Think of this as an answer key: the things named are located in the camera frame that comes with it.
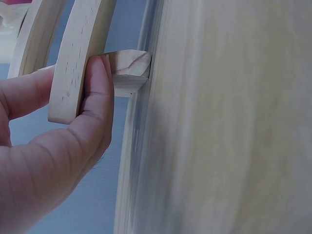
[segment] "finger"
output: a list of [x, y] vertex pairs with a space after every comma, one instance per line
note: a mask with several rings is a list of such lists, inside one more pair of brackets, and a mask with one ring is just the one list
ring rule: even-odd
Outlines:
[[[88, 61], [85, 93], [81, 115], [67, 129], [45, 133], [29, 143], [36, 148], [35, 152], [40, 151], [40, 154], [50, 160], [57, 175], [62, 178], [80, 173], [103, 139], [108, 139], [109, 142], [111, 139], [111, 103], [114, 96], [99, 56]], [[31, 156], [29, 160], [34, 160], [33, 164], [36, 165], [38, 159]]]
[[102, 142], [99, 145], [99, 148], [96, 150], [96, 153], [89, 159], [89, 161], [86, 163], [85, 167], [83, 168], [81, 175], [78, 178], [78, 181], [80, 181], [80, 179], [82, 177], [84, 177], [84, 175], [90, 171], [94, 165], [100, 160], [100, 158], [103, 156], [103, 152], [108, 148], [108, 146], [110, 145], [111, 142], [111, 132], [112, 132], [112, 128], [113, 128], [113, 119], [114, 119], [114, 83], [113, 83], [113, 78], [112, 78], [112, 73], [111, 73], [111, 65], [109, 63], [109, 60], [106, 56], [100, 56], [103, 64], [107, 70], [107, 74], [108, 74], [108, 81], [109, 81], [109, 86], [110, 86], [110, 92], [112, 94], [111, 96], [111, 110], [110, 110], [110, 114], [108, 116], [108, 123], [107, 123], [107, 129], [108, 129], [108, 133], [107, 135], [104, 135], [104, 138], [102, 139]]
[[27, 115], [48, 103], [53, 75], [54, 66], [0, 81], [0, 102], [9, 120]]

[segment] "wooden panel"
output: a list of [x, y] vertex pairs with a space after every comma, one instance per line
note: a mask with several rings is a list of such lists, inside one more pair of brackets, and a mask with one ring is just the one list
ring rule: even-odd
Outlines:
[[50, 96], [51, 122], [68, 124], [80, 107], [88, 58], [104, 52], [116, 0], [76, 0], [60, 46]]
[[310, 1], [164, 2], [116, 234], [312, 232], [311, 20]]
[[8, 78], [46, 66], [65, 0], [33, 0], [21, 27]]

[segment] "wood grain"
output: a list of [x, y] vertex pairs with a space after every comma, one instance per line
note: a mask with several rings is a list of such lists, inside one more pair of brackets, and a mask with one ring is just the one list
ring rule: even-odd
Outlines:
[[140, 50], [107, 53], [114, 78], [115, 96], [129, 97], [147, 81], [152, 54]]
[[21, 27], [8, 78], [46, 66], [65, 0], [33, 0]]
[[76, 0], [60, 46], [48, 120], [68, 124], [80, 107], [88, 58], [104, 52], [116, 0]]
[[311, 233], [311, 2], [162, 9], [128, 115], [115, 233]]

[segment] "wooden slat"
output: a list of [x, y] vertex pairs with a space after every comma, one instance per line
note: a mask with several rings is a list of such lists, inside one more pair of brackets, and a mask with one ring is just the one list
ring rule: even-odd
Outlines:
[[309, 1], [164, 2], [115, 234], [311, 232], [311, 20]]
[[65, 0], [33, 0], [19, 33], [8, 78], [46, 66]]
[[80, 107], [88, 58], [104, 52], [116, 0], [76, 0], [60, 46], [48, 119], [68, 124]]

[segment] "wooden frame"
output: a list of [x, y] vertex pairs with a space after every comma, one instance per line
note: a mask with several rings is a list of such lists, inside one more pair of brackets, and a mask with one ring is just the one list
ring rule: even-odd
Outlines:
[[21, 27], [8, 78], [46, 66], [65, 0], [33, 0]]
[[311, 3], [149, 2], [115, 234], [311, 232]]

